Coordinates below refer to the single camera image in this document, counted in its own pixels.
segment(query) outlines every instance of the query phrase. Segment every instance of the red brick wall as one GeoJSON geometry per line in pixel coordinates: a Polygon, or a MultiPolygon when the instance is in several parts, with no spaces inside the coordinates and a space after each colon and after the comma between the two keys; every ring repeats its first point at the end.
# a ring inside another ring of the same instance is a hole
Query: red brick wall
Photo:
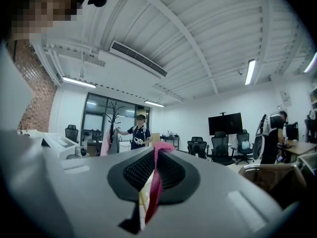
{"type": "MultiPolygon", "coordinates": [[[[13,57],[14,42],[9,43],[7,48],[13,57]]],[[[22,129],[26,129],[30,122],[30,129],[48,132],[57,87],[54,86],[50,76],[41,65],[29,41],[17,41],[15,65],[33,90],[33,99],[26,109],[18,129],[21,126],[22,129]]]]}

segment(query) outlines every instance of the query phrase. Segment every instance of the ceiling light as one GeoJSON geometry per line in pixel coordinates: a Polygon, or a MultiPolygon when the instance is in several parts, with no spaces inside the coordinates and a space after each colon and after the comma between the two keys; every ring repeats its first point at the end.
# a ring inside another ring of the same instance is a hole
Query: ceiling light
{"type": "Polygon", "coordinates": [[[315,53],[313,59],[311,60],[311,62],[309,63],[309,65],[307,66],[307,68],[304,70],[304,73],[310,71],[310,69],[313,67],[313,64],[316,61],[316,57],[317,57],[317,52],[315,53]]]}
{"type": "Polygon", "coordinates": [[[248,74],[247,74],[247,79],[246,79],[246,85],[249,85],[250,82],[251,82],[251,78],[252,78],[255,66],[256,66],[256,61],[255,60],[250,60],[249,61],[249,66],[248,66],[248,74]]]}
{"type": "Polygon", "coordinates": [[[158,106],[158,107],[164,107],[164,105],[153,103],[153,102],[149,102],[149,101],[145,101],[145,103],[151,104],[151,105],[154,105],[154,106],[158,106]]]}
{"type": "Polygon", "coordinates": [[[79,81],[79,80],[75,80],[75,79],[71,79],[71,78],[68,78],[68,77],[63,77],[63,80],[65,80],[67,82],[83,85],[83,86],[89,86],[89,87],[92,87],[92,88],[96,88],[96,85],[94,85],[94,84],[89,84],[89,83],[86,83],[86,82],[83,82],[83,81],[79,81]]]}

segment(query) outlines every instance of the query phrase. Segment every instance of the television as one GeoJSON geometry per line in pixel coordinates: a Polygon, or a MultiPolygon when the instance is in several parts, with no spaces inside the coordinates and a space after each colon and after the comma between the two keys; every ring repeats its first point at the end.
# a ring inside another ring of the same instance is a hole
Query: television
{"type": "Polygon", "coordinates": [[[241,113],[209,117],[209,135],[214,135],[216,131],[224,131],[227,135],[242,132],[241,113]]]}

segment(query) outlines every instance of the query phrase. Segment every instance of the window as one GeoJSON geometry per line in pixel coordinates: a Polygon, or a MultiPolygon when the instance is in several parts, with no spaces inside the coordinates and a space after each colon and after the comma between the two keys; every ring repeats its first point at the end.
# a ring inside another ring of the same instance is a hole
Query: window
{"type": "MultiPolygon", "coordinates": [[[[88,93],[85,110],[82,118],[81,127],[81,139],[80,143],[87,148],[87,142],[93,141],[93,131],[100,130],[100,141],[103,139],[103,134],[109,129],[110,122],[106,116],[113,116],[113,107],[116,103],[116,107],[122,107],[118,110],[118,117],[114,124],[114,127],[120,127],[122,131],[127,131],[129,128],[136,125],[135,116],[144,115],[146,117],[146,127],[149,128],[149,116],[150,108],[136,105],[129,102],[119,101],[116,99],[108,98],[93,93],[88,93]]],[[[131,135],[120,136],[120,141],[129,141],[132,139],[131,135]]]]}

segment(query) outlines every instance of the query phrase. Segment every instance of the pink cloth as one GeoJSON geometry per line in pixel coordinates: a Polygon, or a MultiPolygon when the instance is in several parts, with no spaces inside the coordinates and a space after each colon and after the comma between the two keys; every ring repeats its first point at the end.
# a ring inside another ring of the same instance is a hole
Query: pink cloth
{"type": "Polygon", "coordinates": [[[107,156],[108,152],[110,150],[110,128],[107,130],[107,132],[104,134],[104,138],[103,138],[103,144],[101,146],[101,151],[100,151],[100,156],[107,156]]]}
{"type": "Polygon", "coordinates": [[[161,179],[159,172],[157,170],[157,162],[158,162],[158,156],[159,156],[160,149],[172,151],[175,148],[171,144],[168,144],[164,141],[157,142],[154,145],[155,169],[154,169],[153,180],[151,183],[150,204],[149,204],[147,213],[145,215],[145,223],[147,223],[151,219],[151,217],[155,214],[155,212],[157,211],[157,207],[158,207],[158,203],[159,203],[159,196],[162,194],[162,191],[163,191],[162,179],[161,179]]]}

